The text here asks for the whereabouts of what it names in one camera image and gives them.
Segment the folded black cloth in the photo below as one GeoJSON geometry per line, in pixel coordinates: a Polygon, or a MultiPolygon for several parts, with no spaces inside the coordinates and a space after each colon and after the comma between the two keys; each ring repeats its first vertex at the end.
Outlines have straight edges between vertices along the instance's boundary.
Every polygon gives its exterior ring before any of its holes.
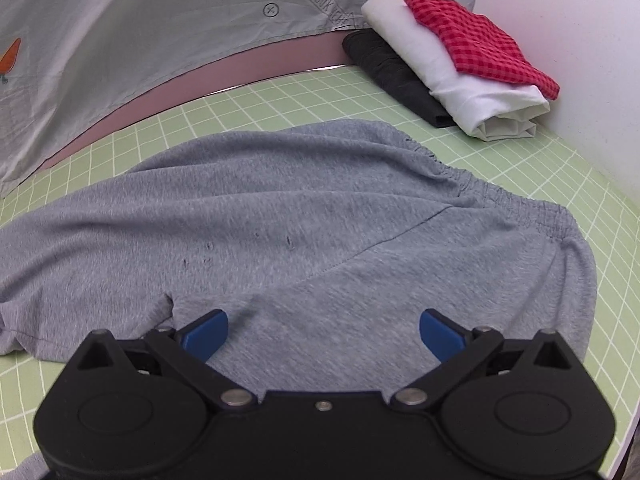
{"type": "Polygon", "coordinates": [[[377,86],[435,128],[456,123],[410,66],[373,29],[360,29],[342,41],[346,55],[377,86]]]}

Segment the red checkered folded cloth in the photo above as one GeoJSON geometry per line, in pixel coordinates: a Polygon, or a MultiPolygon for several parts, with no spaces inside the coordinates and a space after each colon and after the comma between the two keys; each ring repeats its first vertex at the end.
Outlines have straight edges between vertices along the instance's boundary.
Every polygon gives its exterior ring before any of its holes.
{"type": "Polygon", "coordinates": [[[527,61],[516,41],[485,15],[454,0],[404,0],[414,19],[432,32],[462,74],[492,81],[535,86],[551,101],[560,85],[527,61]]]}

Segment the folded white cloth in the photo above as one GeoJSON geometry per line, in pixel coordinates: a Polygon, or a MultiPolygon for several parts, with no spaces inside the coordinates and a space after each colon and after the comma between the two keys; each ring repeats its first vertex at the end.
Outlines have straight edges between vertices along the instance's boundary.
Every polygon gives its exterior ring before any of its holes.
{"type": "Polygon", "coordinates": [[[534,120],[550,112],[549,101],[535,86],[457,72],[445,46],[414,19],[405,0],[367,0],[361,12],[471,138],[528,138],[536,133],[534,120]]]}

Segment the grey carrot print sheet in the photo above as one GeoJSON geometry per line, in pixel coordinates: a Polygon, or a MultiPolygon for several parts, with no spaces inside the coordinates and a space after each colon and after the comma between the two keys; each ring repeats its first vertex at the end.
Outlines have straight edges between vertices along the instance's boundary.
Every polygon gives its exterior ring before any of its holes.
{"type": "Polygon", "coordinates": [[[2,192],[160,84],[265,44],[360,27],[365,1],[1,0],[2,192]]]}

